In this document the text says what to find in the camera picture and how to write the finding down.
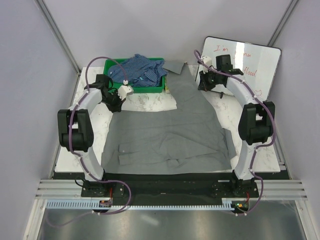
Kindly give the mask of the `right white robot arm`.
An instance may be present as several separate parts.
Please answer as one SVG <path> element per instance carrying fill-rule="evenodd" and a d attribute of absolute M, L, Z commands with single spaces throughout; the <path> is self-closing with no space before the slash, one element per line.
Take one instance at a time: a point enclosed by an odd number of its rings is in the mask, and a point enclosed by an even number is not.
<path fill-rule="evenodd" d="M 271 101 L 262 101 L 254 93 L 242 70 L 233 67 L 229 54 L 217 56 L 216 67 L 212 66 L 210 57 L 201 56 L 198 50 L 194 51 L 194 55 L 198 64 L 203 67 L 203 70 L 198 73 L 198 89 L 208 92 L 222 85 L 233 94 L 242 107 L 238 123 L 238 134 L 242 140 L 242 146 L 234 169 L 237 179 L 229 184 L 230 193 L 240 197 L 247 191 L 244 181 L 255 177 L 253 164 L 257 150 L 269 147 L 275 141 L 275 105 Z"/>

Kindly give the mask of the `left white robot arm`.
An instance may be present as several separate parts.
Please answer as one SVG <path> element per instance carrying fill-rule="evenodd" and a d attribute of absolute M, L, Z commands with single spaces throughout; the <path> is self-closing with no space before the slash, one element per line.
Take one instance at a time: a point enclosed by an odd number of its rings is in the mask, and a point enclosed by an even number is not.
<path fill-rule="evenodd" d="M 85 179 L 95 181 L 92 191 L 99 197 L 109 193 L 110 185 L 102 180 L 104 169 L 93 149 L 95 136 L 91 113 L 100 104 L 104 104 L 112 113 L 120 112 L 124 101 L 112 79 L 105 74 L 97 74 L 95 82 L 84 88 L 77 103 L 57 113 L 59 144 L 77 158 Z"/>

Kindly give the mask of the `grey long sleeve shirt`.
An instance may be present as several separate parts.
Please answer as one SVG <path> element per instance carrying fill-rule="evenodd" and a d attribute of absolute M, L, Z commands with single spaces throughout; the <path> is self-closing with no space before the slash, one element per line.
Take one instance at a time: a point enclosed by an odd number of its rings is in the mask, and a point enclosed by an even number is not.
<path fill-rule="evenodd" d="M 232 134 L 197 89 L 188 67 L 170 72 L 176 109 L 113 114 L 101 154 L 105 172 L 137 175 L 208 173 L 231 169 Z"/>

